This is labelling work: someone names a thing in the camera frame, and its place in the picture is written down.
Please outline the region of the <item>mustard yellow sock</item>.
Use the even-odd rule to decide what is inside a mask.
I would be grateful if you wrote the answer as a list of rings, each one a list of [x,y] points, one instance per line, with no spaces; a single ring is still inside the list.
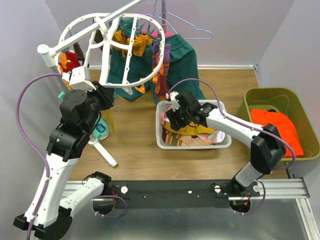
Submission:
[[[115,131],[114,120],[112,118],[112,115],[111,115],[110,111],[109,110],[105,110],[104,111],[104,115],[106,117],[106,123],[107,123],[109,129],[111,130],[112,133],[115,133],[116,131]]]

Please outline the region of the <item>white round clip hanger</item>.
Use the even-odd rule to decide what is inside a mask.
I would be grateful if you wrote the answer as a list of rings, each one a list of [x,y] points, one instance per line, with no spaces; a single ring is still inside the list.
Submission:
[[[68,33],[69,30],[72,29],[72,27],[89,18],[93,18],[92,25],[76,33],[75,35],[70,36],[67,39],[65,38],[66,34]],[[131,28],[129,45],[120,44],[112,40],[122,18],[133,19],[133,27]],[[63,30],[59,38],[58,45],[52,48],[52,50],[50,51],[50,55],[54,59],[54,61],[58,63],[58,55],[60,52],[62,52],[62,50],[68,48],[78,40],[91,34],[91,37],[89,39],[88,49],[85,54],[85,61],[83,66],[88,68],[89,58],[91,55],[91,51],[93,49],[98,49],[100,47],[103,47],[99,83],[106,88],[122,88],[122,89],[125,89],[126,92],[131,93],[133,87],[140,86],[141,84],[144,84],[148,82],[150,79],[152,79],[158,73],[163,63],[163,56],[161,56],[159,64],[152,70],[152,72],[148,76],[141,78],[140,80],[132,83],[128,81],[128,73],[130,71],[130,62],[131,62],[131,57],[133,55],[132,47],[134,42],[134,36],[137,31],[136,23],[140,19],[144,19],[148,23],[154,24],[158,28],[158,35],[161,35],[161,40],[158,46],[159,46],[160,54],[163,55],[165,50],[165,32],[162,29],[162,26],[151,17],[148,17],[143,14],[133,14],[133,13],[122,13],[117,17],[112,17],[111,13],[90,13],[75,19]],[[116,48],[119,48],[120,50],[127,51],[124,73],[123,73],[121,83],[108,82],[108,77],[110,72],[109,62],[110,62],[111,47],[116,47]]]

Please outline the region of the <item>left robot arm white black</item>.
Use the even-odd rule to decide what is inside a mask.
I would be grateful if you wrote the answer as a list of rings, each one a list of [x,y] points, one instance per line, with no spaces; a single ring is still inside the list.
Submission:
[[[101,111],[114,105],[114,89],[97,81],[93,90],[70,90],[59,106],[60,124],[52,131],[46,148],[45,169],[28,210],[14,219],[14,226],[34,232],[40,240],[60,240],[73,218],[91,199],[112,192],[111,177],[92,173],[87,182],[62,198],[69,176],[90,141]]]

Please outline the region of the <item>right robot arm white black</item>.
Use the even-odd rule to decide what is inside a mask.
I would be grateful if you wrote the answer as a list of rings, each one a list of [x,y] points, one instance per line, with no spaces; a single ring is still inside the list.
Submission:
[[[171,127],[178,131],[190,123],[221,131],[250,149],[250,161],[226,184],[224,190],[241,196],[259,177],[269,175],[286,154],[276,126],[262,126],[241,120],[221,109],[220,103],[200,103],[190,91],[166,94],[171,108],[166,111]]]

